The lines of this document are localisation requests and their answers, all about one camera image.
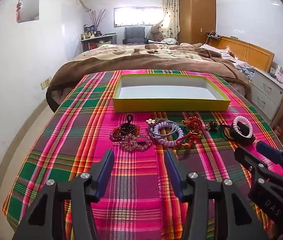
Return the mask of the black fitness wristband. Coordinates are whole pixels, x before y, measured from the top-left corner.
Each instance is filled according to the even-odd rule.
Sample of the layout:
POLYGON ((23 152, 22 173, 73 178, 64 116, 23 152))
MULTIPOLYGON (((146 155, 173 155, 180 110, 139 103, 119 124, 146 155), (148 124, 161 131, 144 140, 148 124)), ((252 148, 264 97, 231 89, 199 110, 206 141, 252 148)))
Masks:
POLYGON ((231 124, 228 130, 230 141, 237 142, 240 145, 244 145, 244 146, 250 145, 255 141, 256 137, 254 136, 253 133, 251 137, 248 137, 248 135, 250 134, 250 129, 246 124, 239 121, 237 122, 237 127, 238 127, 238 131, 235 129, 234 124, 231 124))

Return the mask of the red gold knot ornament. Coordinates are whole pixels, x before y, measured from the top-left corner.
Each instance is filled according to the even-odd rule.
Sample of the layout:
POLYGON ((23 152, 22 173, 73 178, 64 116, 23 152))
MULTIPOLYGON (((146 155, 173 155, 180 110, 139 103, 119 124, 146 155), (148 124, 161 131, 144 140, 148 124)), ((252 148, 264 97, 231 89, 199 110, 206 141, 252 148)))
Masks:
POLYGON ((202 121, 197 116, 191 116, 187 120, 182 120, 182 125, 185 126, 190 132, 202 132, 202 121))

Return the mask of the pink crystal bead strand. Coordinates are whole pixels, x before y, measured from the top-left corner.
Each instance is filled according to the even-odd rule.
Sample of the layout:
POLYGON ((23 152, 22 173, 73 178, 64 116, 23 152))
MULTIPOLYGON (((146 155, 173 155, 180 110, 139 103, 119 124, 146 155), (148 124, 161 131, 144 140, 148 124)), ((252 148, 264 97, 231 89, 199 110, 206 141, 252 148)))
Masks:
POLYGON ((127 134, 123 136, 119 141, 113 143, 116 146, 120 146, 122 149, 132 152, 132 151, 146 151, 151 147, 152 141, 151 139, 144 135, 133 135, 127 134))

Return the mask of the grey bedside drawer cabinet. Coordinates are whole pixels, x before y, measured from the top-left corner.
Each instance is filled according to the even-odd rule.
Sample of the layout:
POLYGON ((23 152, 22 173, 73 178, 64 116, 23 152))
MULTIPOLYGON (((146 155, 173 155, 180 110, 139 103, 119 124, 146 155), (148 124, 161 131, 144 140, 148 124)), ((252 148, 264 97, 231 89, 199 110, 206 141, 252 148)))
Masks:
POLYGON ((282 83, 256 68, 247 98, 271 128, 280 124, 283 118, 282 83))

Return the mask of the pink green plaid tablecloth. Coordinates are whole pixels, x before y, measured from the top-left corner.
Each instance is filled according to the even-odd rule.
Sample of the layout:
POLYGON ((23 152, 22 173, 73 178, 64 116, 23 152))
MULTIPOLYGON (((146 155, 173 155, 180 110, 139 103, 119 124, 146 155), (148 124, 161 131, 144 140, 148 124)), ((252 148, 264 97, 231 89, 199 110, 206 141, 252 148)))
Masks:
MULTIPOLYGON (((164 150, 152 144, 143 152, 127 152, 114 145, 109 134, 126 121, 127 114, 114 113, 113 93, 124 74, 160 73, 160 70, 116 70, 84 76, 46 124, 20 168, 2 206, 11 228, 17 228, 25 211, 48 179, 68 181, 89 170, 105 150, 114 151, 112 175, 105 196, 93 204, 100 239, 180 239, 187 204, 180 203, 171 188, 164 165, 164 150)), ((133 113, 133 124, 148 134, 146 120, 172 120, 184 131, 182 120, 198 116, 202 123, 215 121, 230 125, 242 115, 253 126, 256 141, 274 148, 282 145, 257 110, 221 77, 208 73, 178 72, 177 75, 201 75, 216 84, 231 100, 226 112, 148 112, 133 113)), ((283 176, 283 169, 257 153, 269 169, 283 176)), ((243 193, 248 193, 251 175, 234 159, 239 146, 222 133, 204 132, 191 149, 174 150, 189 168, 209 180, 230 178, 243 193)))

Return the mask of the wooden headboard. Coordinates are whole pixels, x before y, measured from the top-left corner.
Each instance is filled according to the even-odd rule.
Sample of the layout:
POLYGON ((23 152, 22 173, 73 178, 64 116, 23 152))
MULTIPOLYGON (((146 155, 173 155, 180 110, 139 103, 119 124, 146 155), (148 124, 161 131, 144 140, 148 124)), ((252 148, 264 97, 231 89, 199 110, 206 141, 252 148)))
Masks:
POLYGON ((210 37, 208 44, 218 49, 228 49, 240 61, 245 61, 250 66, 265 72, 269 72, 271 69, 274 53, 257 45, 225 36, 219 38, 210 37))

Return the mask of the brown fleece bed blanket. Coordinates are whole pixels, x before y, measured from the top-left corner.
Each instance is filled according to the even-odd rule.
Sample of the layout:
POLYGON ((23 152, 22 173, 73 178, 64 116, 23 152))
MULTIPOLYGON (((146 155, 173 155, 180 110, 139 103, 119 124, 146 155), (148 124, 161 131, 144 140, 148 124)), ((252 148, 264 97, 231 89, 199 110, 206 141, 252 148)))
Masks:
POLYGON ((82 77, 114 70, 178 70, 217 75, 241 95, 251 90, 248 77, 239 72, 234 60, 223 59, 216 51, 197 48, 193 44, 113 45, 85 51, 63 64, 53 76, 46 91, 46 101, 53 112, 82 77))

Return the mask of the yellow shallow cardboard box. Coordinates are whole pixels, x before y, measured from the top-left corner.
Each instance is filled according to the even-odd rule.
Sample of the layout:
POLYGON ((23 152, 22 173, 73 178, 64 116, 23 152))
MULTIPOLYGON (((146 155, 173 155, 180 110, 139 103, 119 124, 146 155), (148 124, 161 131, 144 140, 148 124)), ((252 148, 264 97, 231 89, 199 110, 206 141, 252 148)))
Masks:
POLYGON ((223 112, 230 98, 200 75, 126 74, 113 93, 116 113, 223 112))

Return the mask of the patterned window curtain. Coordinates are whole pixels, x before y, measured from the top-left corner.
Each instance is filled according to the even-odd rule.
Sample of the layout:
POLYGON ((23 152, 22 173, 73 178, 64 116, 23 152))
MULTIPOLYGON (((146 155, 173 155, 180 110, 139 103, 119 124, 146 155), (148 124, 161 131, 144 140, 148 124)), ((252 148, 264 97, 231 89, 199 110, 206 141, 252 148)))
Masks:
POLYGON ((163 20, 161 31, 165 38, 177 40, 180 33, 180 3, 179 0, 162 0, 163 20))

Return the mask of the brown teddy bear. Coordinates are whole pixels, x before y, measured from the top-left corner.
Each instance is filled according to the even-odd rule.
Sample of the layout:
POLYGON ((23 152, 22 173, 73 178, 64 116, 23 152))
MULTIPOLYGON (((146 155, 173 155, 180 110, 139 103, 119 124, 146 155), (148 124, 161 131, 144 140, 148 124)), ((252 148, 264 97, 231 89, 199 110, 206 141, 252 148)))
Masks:
POLYGON ((164 39, 160 26, 154 25, 151 28, 148 39, 155 42, 161 42, 164 39))

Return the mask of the wooden wardrobe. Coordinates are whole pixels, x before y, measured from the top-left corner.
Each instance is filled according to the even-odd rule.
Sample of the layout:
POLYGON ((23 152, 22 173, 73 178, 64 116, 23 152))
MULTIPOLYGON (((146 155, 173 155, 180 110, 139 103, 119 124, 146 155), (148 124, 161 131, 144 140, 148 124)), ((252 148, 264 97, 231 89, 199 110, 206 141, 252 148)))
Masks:
POLYGON ((179 43, 205 43, 216 29, 216 0, 179 0, 179 43))

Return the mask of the dried branch bouquet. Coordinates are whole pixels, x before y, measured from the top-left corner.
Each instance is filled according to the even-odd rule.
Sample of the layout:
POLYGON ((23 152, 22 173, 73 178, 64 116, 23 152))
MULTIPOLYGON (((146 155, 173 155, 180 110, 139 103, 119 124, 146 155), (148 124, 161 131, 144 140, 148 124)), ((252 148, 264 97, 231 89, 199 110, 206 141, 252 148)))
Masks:
POLYGON ((92 24, 95 26, 95 30, 98 30, 98 27, 101 23, 101 21, 106 17, 108 13, 107 9, 101 9, 98 12, 96 10, 91 10, 89 12, 90 20, 92 21, 92 24))

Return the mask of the cluttered wall shelf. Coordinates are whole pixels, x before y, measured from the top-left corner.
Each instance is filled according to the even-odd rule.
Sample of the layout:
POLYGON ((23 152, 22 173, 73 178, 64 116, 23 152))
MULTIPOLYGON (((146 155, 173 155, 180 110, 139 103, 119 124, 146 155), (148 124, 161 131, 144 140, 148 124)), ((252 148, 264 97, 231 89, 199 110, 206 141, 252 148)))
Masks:
POLYGON ((83 26, 83 31, 80 36, 83 52, 99 48, 104 44, 117 44, 116 33, 102 34, 101 31, 96 30, 95 25, 88 24, 83 26))

